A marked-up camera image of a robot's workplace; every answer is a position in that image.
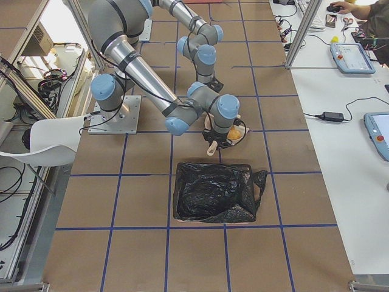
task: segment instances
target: tablet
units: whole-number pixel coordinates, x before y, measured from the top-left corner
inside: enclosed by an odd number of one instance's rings
[[[331,43],[330,50],[342,73],[373,74],[376,71],[361,44]]]
[[[378,153],[389,161],[389,112],[368,113],[363,119]]]

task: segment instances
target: white table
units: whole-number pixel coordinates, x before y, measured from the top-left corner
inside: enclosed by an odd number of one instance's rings
[[[323,1],[319,8],[323,19],[330,2]],[[275,15],[290,15],[295,10],[290,5],[271,6]],[[340,17],[335,29],[315,34],[326,42],[337,35],[342,42]],[[286,19],[297,29],[301,13]],[[353,43],[351,31],[346,34],[349,43]],[[336,67],[329,46],[311,36],[305,40],[293,68]],[[355,99],[375,96],[389,102],[384,88],[389,84],[389,70],[377,62],[374,67],[375,74],[360,76],[345,75],[338,69],[292,69],[303,111],[333,111],[349,119],[345,105]],[[349,109],[353,114],[350,122],[331,123],[311,117],[306,121],[353,273],[389,274],[389,162],[379,156],[363,123],[365,113],[389,111],[389,105],[373,99],[353,103]]]

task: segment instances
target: white chair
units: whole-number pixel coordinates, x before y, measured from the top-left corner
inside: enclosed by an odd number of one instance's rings
[[[54,195],[54,191],[32,167],[52,167],[73,163],[80,141],[78,131],[83,125],[84,116],[39,120],[31,127],[29,153],[15,154],[0,151],[0,156],[12,157],[27,164],[36,178]]]

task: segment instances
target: robotic arm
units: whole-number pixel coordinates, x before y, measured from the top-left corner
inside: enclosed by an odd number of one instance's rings
[[[195,35],[190,39],[184,36],[177,42],[178,51],[195,64],[198,80],[188,89],[185,102],[174,95],[135,50],[144,22],[155,6],[168,10]],[[234,123],[239,123],[236,119],[239,101],[235,96],[218,94],[222,84],[214,76],[216,51],[213,45],[223,36],[219,26],[207,24],[181,0],[96,0],[89,12],[88,24],[97,49],[118,64],[115,75],[99,75],[91,85],[102,115],[109,118],[118,112],[116,119],[125,115],[129,109],[121,103],[120,96],[138,85],[166,117],[165,126],[173,135],[182,135],[207,112],[214,118],[211,129],[203,131],[205,140],[210,145],[217,142],[218,148],[233,145],[227,134]]]

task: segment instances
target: black mouse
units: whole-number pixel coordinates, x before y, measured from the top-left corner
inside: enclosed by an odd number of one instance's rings
[[[330,4],[330,5],[327,7],[327,11],[328,11],[328,12],[337,13],[337,12],[341,11],[342,8],[343,8],[342,6],[333,6],[332,4]]]

